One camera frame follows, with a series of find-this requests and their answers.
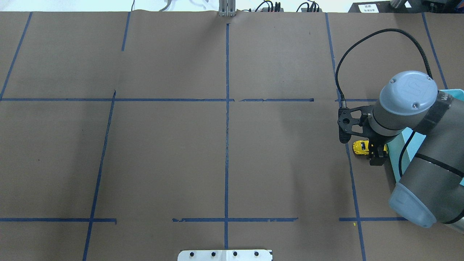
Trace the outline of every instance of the yellow toy car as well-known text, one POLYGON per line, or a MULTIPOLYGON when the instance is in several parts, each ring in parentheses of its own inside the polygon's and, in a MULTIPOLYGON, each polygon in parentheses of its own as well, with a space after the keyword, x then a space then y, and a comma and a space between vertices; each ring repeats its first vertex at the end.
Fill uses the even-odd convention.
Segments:
MULTIPOLYGON (((387 145, 385 144, 383 150, 388 153, 387 145)), ((357 155, 369 155, 369 141, 358 140, 353 143, 353 152, 357 155)))

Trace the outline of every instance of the blue tape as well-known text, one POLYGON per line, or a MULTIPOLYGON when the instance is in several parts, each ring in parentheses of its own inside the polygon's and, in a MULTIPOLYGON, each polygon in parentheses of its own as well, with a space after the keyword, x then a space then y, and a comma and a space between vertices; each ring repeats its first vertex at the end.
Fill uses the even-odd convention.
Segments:
MULTIPOLYGON (((333 44, 332 44, 332 35, 330 33, 330 23, 329 23, 329 14, 328 13, 325 13, 325 22, 326 22, 326 25, 327 25, 327 35, 329 37, 330 56, 332 58, 332 69, 334 71, 334 80, 335 80, 335 55, 334 55, 334 48, 333 48, 333 44)), ((337 97, 338 97, 339 106, 341 106, 342 105, 341 96, 340 96, 340 93, 339 93, 338 89, 337 89, 337 97)), ((358 199, 357 199, 357 196, 356 196, 356 187, 354 185, 353 167, 351 165, 351 157, 350 157, 350 154, 349 154, 348 144, 345 144, 345 149, 346 149, 346 153, 347 153, 347 156, 348 156, 348 162, 349 162, 349 171, 350 171, 350 176, 351 176, 351 188, 352 188, 352 191, 353 191, 353 199, 354 199, 354 209, 356 211, 356 218, 359 218, 360 216, 359 216, 358 199)), ((359 234, 359 243, 360 243, 360 246, 361 246, 362 260, 366 261, 366 251, 364 250, 364 237, 362 235, 362 228, 361 228, 361 222, 360 221, 358 221, 358 234, 359 234)))
POLYGON ((108 124, 106 125, 105 141, 103 143, 102 156, 100 158, 100 166, 98 168, 97 184, 95 186, 95 193, 94 193, 94 196, 93 196, 92 210, 90 212, 89 228, 87 229, 87 238, 85 239, 84 255, 82 257, 83 261, 87 260, 87 251, 89 250, 90 235, 92 233, 93 219, 94 219, 94 216, 95 216, 95 207, 97 206, 98 190, 100 188, 100 181, 102 179, 103 160, 105 158, 106 146, 108 144, 108 133, 110 131, 111 118, 113 117, 113 109, 114 109, 114 106, 115 106, 115 98, 116 98, 116 91, 114 91, 114 93, 113 93, 113 99, 112 99, 111 108, 110 108, 110 115, 108 116, 108 124))
POLYGON ((229 218, 229 222, 294 222, 297 217, 229 218))
POLYGON ((341 217, 338 219, 341 222, 355 222, 355 221, 407 221, 404 217, 341 217))
POLYGON ((314 99, 243 99, 241 102, 314 102, 314 99))
MULTIPOLYGON (((335 54, 334 54, 334 47, 333 47, 333 44, 332 44, 332 34, 330 33, 330 23, 329 23, 329 14, 328 13, 325 13, 325 24, 327 26, 327 36, 329 37, 330 58, 332 59, 332 70, 334 71, 334 81, 335 81, 335 54)), ((338 92, 338 89, 337 89, 337 97, 338 97, 338 100, 339 100, 339 104, 341 106, 342 102, 340 100, 341 100, 342 97, 340 96, 340 93, 338 92)))
POLYGON ((229 25, 226 24, 226 168, 224 182, 224 249, 229 248, 229 25))
POLYGON ((11 102, 110 102, 108 98, 5 98, 11 102))
POLYGON ((182 218, 176 219, 173 218, 173 222, 224 222, 226 219, 222 217, 218 218, 182 218))
MULTIPOLYGON (((225 222, 225 218, 182 218, 182 219, 172 219, 173 222, 225 222)), ((298 220, 297 217, 265 217, 265 218, 249 218, 249 217, 239 217, 239 218, 227 218, 227 222, 294 222, 298 220)))
POLYGON ((117 102, 227 102, 227 99, 190 99, 190 98, 118 98, 117 102))
POLYGON ((438 61, 437 52, 435 51, 435 47, 433 46, 432 37, 430 36, 430 32, 429 32, 429 26, 427 25, 427 19, 425 18, 425 13, 422 13, 422 20, 424 21, 425 31, 427 32, 427 37, 429 38, 430 47, 432 47, 433 56, 435 57, 435 61, 437 62, 438 70, 440 71, 440 76, 443 81, 443 85, 445 86, 445 89, 448 89, 445 76, 443 74, 443 71, 441 70, 440 62, 438 61))
MULTIPOLYGON (((4 98, 12 102, 111 102, 110 98, 4 98)), ((117 102, 225 102, 226 99, 191 99, 191 98, 116 98, 117 102)))
POLYGON ((130 20, 130 12, 127 12, 127 20, 126 20, 126 30, 124 30, 124 38, 122 40, 122 47, 121 51, 124 51, 124 48, 126 47, 126 37, 127 37, 127 30, 129 29, 129 20, 130 20))
POLYGON ((19 50, 21 49, 21 45, 23 44, 24 36, 26 35, 27 28, 29 27, 29 22, 31 22, 32 12, 29 13, 29 17, 27 18, 26 26, 24 26, 23 34, 21 35, 21 39, 19 40, 18 47, 16 48, 16 52, 14 53, 13 60, 10 64, 10 69, 8 70, 8 74, 6 75, 5 82, 3 83, 3 88, 0 92, 0 101, 3 99, 3 94, 5 94, 6 86, 8 85, 8 80, 10 79, 11 71, 14 67, 14 62, 18 57, 19 50))
MULTIPOLYGON (((50 217, 2 217, 0 222, 90 222, 90 218, 50 218, 50 217)), ((92 222, 111 222, 116 218, 94 218, 92 222)))
MULTIPOLYGON (((356 212, 356 218, 359 219, 360 215, 359 215, 359 206, 358 206, 358 196, 356 195, 356 186, 354 184, 353 166, 351 164, 351 156, 349 153, 348 144, 345 144, 345 150, 348 156, 349 174, 351 176, 351 189, 353 191, 354 210, 356 212)), ((357 223, 358 223, 359 243, 361 245, 362 260, 366 261, 366 251, 364 250, 364 238, 362 236, 361 221, 357 220, 357 223)))

